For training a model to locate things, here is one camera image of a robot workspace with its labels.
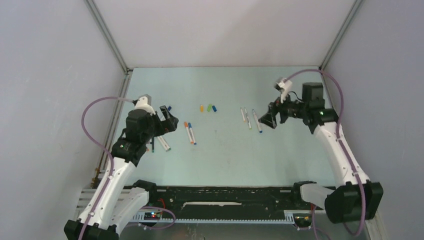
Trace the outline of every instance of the light blue tabletop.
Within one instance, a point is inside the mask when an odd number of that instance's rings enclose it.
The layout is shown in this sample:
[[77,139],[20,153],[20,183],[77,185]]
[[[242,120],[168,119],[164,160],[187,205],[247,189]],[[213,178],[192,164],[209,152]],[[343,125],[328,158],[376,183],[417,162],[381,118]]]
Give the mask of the light blue tabletop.
[[[143,179],[170,186],[291,186],[311,180],[334,186],[325,149],[301,119],[289,118],[276,129],[262,125],[263,133],[259,133],[252,114],[255,109],[260,118],[279,96],[274,89],[279,77],[305,68],[310,67],[134,69],[126,97],[149,94],[160,117],[159,107],[171,105],[179,124],[175,132],[164,136],[172,150],[165,152],[156,140],[155,152],[144,154],[128,184]],[[313,72],[292,81],[292,90],[301,98],[303,83],[322,80]],[[209,104],[217,112],[207,112]],[[251,130],[243,122],[240,107],[247,108]],[[124,105],[115,140],[133,108]],[[190,144],[184,122],[191,123],[197,145]]]

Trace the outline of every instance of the white wall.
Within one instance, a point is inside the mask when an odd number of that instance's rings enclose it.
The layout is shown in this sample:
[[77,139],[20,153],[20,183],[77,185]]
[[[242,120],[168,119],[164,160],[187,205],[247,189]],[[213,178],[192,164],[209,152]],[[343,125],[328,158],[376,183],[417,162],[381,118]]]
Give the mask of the white wall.
[[[84,1],[0,2],[0,239],[65,239],[100,150],[92,100],[124,74]],[[87,115],[104,140],[113,102]]]
[[98,0],[129,67],[319,66],[354,0]]
[[327,68],[345,93],[356,159],[384,188],[379,212],[392,240],[423,238],[423,11],[423,1],[365,1]]

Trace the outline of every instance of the orange marker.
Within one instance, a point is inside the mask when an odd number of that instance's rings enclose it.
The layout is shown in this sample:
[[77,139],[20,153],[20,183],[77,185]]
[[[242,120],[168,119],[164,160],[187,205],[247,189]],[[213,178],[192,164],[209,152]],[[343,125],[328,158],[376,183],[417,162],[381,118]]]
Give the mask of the orange marker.
[[191,144],[194,144],[195,142],[192,139],[192,135],[190,135],[190,130],[189,130],[189,125],[187,124],[187,122],[184,122],[184,126],[185,126],[185,130],[187,130],[187,135],[188,135],[188,139],[190,140]]

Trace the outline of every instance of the robotic arm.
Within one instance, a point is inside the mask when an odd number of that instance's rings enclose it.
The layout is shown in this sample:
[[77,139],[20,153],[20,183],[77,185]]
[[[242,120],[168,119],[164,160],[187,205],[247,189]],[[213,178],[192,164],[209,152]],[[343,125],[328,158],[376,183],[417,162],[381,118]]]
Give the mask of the robotic arm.
[[[332,223],[358,221],[361,218],[359,185],[362,185],[365,192],[365,219],[372,219],[383,196],[383,188],[379,182],[371,182],[359,166],[345,139],[342,126],[337,126],[339,117],[336,111],[333,108],[325,109],[323,85],[318,82],[304,83],[302,100],[291,99],[289,92],[292,82],[285,78],[279,79],[274,87],[280,91],[280,97],[268,105],[268,112],[259,122],[275,129],[278,113],[281,124],[289,117],[302,119],[311,134],[325,147],[336,182],[336,190],[319,186],[312,181],[297,182],[293,188],[297,200],[325,209]],[[356,171],[352,169],[348,157]],[[359,176],[361,182],[357,181],[355,175]]]
[[157,201],[156,184],[138,180],[129,195],[114,208],[125,183],[146,152],[146,144],[153,137],[175,131],[178,124],[166,106],[160,107],[165,118],[161,121],[149,95],[133,103],[135,109],[128,113],[126,128],[112,147],[113,162],[108,162],[105,177],[77,221],[68,220],[65,225],[68,240],[81,239],[80,235],[83,240],[117,240],[134,213],[149,202]]

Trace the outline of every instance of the black cable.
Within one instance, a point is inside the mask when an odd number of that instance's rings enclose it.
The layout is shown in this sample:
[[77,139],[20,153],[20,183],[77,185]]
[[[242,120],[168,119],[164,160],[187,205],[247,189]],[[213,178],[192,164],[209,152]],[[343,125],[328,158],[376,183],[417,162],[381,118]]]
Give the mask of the black cable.
[[294,92],[294,91],[289,91],[288,92],[289,94],[294,94],[294,95],[296,95],[296,98],[297,98],[297,100],[299,100],[299,101],[301,101],[301,102],[303,102],[303,100],[302,99],[300,99],[299,97],[298,97],[298,94],[296,93],[296,92]]

